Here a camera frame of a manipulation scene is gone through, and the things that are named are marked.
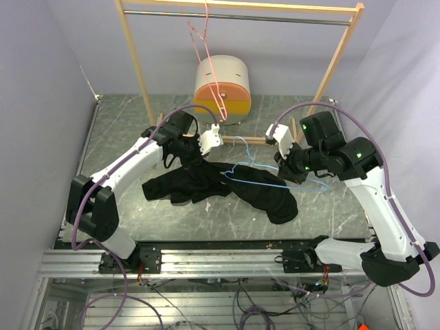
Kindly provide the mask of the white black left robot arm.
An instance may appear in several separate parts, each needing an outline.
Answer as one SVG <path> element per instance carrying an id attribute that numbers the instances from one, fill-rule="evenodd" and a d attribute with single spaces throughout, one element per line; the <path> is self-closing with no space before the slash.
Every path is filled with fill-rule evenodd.
<path id="1" fill-rule="evenodd" d="M 145 171 L 188 155 L 201 159 L 197 119 L 186 111 L 166 115 L 150 126 L 123 154 L 90 176 L 79 174 L 71 181 L 65 219 L 73 227 L 71 246 L 79 250 L 95 243 L 116 256 L 125 273 L 140 266 L 137 243 L 120 226 L 118 201 L 122 193 Z"/>

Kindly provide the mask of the light blue wire hanger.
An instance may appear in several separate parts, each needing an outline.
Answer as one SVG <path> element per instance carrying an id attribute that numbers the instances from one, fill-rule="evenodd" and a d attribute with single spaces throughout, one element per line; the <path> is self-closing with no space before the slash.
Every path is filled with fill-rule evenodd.
<path id="1" fill-rule="evenodd" d="M 306 182 L 314 183 L 317 185 L 316 187 L 301 187 L 298 184 L 296 184 L 295 186 L 289 186 L 285 181 L 277 178 L 277 176 L 267 171 L 268 169 L 275 170 L 275 167 L 255 162 L 255 159 L 252 157 L 252 154 L 250 152 L 248 141 L 244 137 L 236 135 L 232 138 L 233 146 L 235 146 L 238 142 L 243 142 L 245 145 L 247 161 L 238 162 L 234 164 L 230 169 L 221 172 L 221 174 L 226 178 L 242 184 L 280 188 L 284 190 L 299 190 L 323 193 L 327 192 L 330 189 L 330 186 L 328 184 L 317 179 L 306 179 Z"/>

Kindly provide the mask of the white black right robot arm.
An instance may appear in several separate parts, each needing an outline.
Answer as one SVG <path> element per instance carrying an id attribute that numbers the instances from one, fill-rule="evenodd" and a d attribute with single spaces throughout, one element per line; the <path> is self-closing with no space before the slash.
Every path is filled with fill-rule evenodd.
<path id="1" fill-rule="evenodd" d="M 310 172 L 337 177 L 355 195 L 375 234 L 368 243 L 319 236 L 303 255 L 309 271 L 337 264 L 362 270 L 376 285 L 388 287 L 412 278 L 425 260 L 439 255 L 439 246 L 416 231 L 396 201 L 385 161 L 371 140 L 346 141 L 328 111 L 308 116 L 300 125 L 308 148 L 295 143 L 289 128 L 278 122 L 265 133 L 278 144 L 278 176 L 297 184 Z"/>

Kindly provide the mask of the black t shirt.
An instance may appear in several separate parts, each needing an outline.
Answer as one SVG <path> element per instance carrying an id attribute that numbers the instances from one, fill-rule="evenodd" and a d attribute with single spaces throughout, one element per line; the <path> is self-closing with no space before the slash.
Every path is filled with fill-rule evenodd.
<path id="1" fill-rule="evenodd" d="M 233 164 L 202 161 L 200 165 L 181 166 L 142 184 L 147 201 L 168 197 L 172 204 L 198 203 L 212 196 L 234 193 L 253 208 L 266 212 L 270 223 L 282 225 L 298 215 L 295 197 L 289 190 L 254 186 L 232 181 L 221 174 Z"/>

